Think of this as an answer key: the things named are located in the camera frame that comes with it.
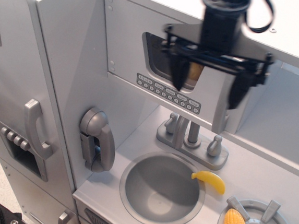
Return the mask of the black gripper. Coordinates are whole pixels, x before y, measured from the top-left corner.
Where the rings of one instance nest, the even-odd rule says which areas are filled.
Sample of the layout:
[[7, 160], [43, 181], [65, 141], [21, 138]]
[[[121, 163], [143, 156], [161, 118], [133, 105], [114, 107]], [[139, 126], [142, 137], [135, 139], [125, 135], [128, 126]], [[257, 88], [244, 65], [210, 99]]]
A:
[[235, 77], [229, 91], [229, 110], [236, 109], [249, 88], [262, 85], [274, 63], [272, 53], [259, 50], [242, 34], [247, 25], [249, 2], [202, 0], [205, 5], [200, 24], [168, 24], [162, 50], [166, 53], [173, 86], [180, 91], [190, 63], [198, 63]]

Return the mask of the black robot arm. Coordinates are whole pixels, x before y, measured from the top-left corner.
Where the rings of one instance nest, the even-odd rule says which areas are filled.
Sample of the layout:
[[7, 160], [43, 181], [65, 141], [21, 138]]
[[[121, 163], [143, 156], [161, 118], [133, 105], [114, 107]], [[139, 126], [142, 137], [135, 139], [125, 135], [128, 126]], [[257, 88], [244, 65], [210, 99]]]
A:
[[202, 1], [203, 22], [166, 25], [161, 50], [170, 61], [172, 84], [177, 90], [184, 86], [191, 63], [234, 76], [226, 93], [226, 107], [236, 109], [250, 87], [265, 83], [274, 56], [242, 34], [251, 0]]

